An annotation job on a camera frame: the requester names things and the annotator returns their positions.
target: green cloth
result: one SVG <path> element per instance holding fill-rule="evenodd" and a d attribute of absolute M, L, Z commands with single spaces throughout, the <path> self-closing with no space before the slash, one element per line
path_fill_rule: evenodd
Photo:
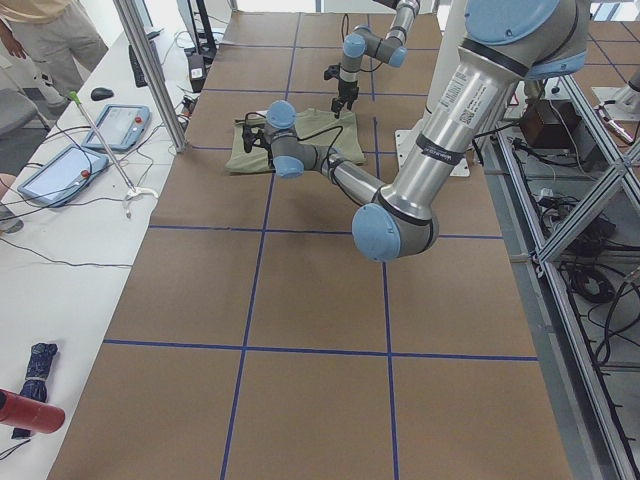
<path fill-rule="evenodd" d="M 252 117 L 250 124 L 264 122 L 262 119 Z M 242 125 L 244 119 L 236 120 L 235 135 L 233 138 L 233 149 L 231 159 L 225 165 L 226 169 L 233 173 L 261 173 L 269 171 L 267 162 L 267 151 L 263 148 L 254 147 L 251 153 L 244 152 L 242 143 Z M 358 143 L 358 127 L 356 126 L 356 115 L 353 112 L 344 112 L 340 118 L 335 118 L 331 112 L 323 112 L 315 108 L 309 108 L 300 112 L 296 118 L 296 131 L 300 138 L 309 137 L 327 128 L 342 125 L 344 130 L 334 144 L 340 152 L 353 163 L 364 163 L 364 154 Z M 338 130 L 332 130 L 302 142 L 310 145 L 329 146 L 335 138 Z"/>

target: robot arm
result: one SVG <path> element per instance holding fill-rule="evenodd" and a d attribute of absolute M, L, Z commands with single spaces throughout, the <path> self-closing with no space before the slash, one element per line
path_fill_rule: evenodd
<path fill-rule="evenodd" d="M 364 55 L 400 67 L 407 56 L 405 43 L 413 22 L 420 12 L 420 0 L 375 0 L 396 10 L 396 16 L 386 38 L 380 38 L 367 25 L 358 25 L 344 39 L 342 62 L 331 65 L 324 72 L 324 79 L 338 79 L 338 96 L 331 103 L 331 111 L 340 116 L 346 106 L 349 110 L 358 99 L 358 73 Z"/>
<path fill-rule="evenodd" d="M 353 236 L 376 261 L 421 253 L 438 236 L 431 204 L 513 82 L 573 73 L 586 57 L 589 0 L 469 0 L 460 64 L 393 183 L 382 182 L 328 148 L 304 146 L 286 102 L 269 109 L 265 137 L 276 173 L 316 170 L 363 206 Z"/>

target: computer mouse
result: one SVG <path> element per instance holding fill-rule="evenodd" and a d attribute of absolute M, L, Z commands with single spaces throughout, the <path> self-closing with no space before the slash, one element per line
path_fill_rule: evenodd
<path fill-rule="evenodd" d="M 111 97 L 113 97 L 113 90 L 109 90 L 108 88 L 98 87 L 91 90 L 91 100 L 94 102 L 99 102 L 100 100 Z"/>

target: khaki pants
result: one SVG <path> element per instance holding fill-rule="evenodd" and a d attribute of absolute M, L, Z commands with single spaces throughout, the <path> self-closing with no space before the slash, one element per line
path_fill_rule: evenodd
<path fill-rule="evenodd" d="M 83 83 L 74 59 L 93 71 L 107 52 L 106 45 L 78 0 L 71 2 L 52 22 L 10 22 L 10 25 L 14 37 L 63 96 L 78 91 Z"/>

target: white table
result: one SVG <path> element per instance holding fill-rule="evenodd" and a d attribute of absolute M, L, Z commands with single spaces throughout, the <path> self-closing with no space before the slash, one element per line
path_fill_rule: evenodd
<path fill-rule="evenodd" d="M 168 52 L 164 72 L 172 102 L 177 105 L 184 95 L 180 87 L 190 90 L 190 85 L 186 58 L 174 38 L 173 33 L 163 31 L 156 39 L 156 45 L 161 60 Z M 127 46 L 127 39 L 122 34 L 80 90 L 79 96 L 93 118 L 108 103 L 149 106 L 151 123 L 143 138 L 146 139 L 162 119 L 149 88 L 135 87 Z M 112 89 L 115 97 L 102 102 L 91 101 L 90 92 L 98 86 Z M 58 126 L 64 129 L 77 125 L 86 125 L 86 121 L 77 107 L 71 105 Z M 85 135 L 86 131 L 72 134 L 77 142 L 81 142 Z M 70 143 L 64 135 L 58 135 L 44 143 L 31 162 L 45 163 Z M 160 128 L 141 151 L 154 159 L 154 165 L 141 185 L 160 193 L 175 154 L 166 130 Z M 124 168 L 137 183 L 150 162 L 135 153 L 128 159 L 129 163 Z M 33 168 L 25 168 L 15 185 L 34 171 Z M 99 197 L 122 199 L 126 192 L 124 181 L 111 167 L 72 203 Z M 9 192 L 3 202 L 9 204 L 20 200 L 17 194 Z M 3 238 L 56 260 L 132 264 L 155 204 L 156 200 L 151 196 L 135 200 L 131 204 L 131 219 L 126 218 L 122 203 L 115 201 L 42 210 L 24 217 L 21 231 Z M 10 205 L 10 208 L 16 214 L 34 210 L 24 203 Z M 67 414 L 67 421 L 58 432 L 35 435 L 31 443 L 0 462 L 0 479 L 43 480 L 47 477 L 129 270 L 54 265 L 0 242 L 0 388 L 19 392 L 31 345 L 54 342 L 58 344 L 59 353 L 47 381 L 48 401 L 63 408 Z M 18 443 L 10 439 L 11 431 L 11 427 L 0 425 L 0 451 Z"/>

